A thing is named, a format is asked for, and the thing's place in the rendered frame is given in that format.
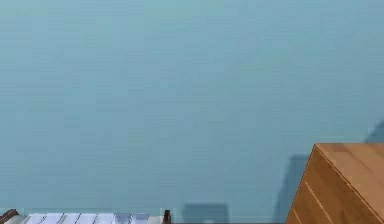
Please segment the brown wooden cabinet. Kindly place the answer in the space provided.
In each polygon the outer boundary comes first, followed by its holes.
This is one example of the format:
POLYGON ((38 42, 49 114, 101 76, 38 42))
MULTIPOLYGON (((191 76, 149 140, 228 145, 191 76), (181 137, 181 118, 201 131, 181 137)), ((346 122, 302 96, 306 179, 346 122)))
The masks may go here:
POLYGON ((384 143, 315 144, 285 224, 384 224, 384 143))

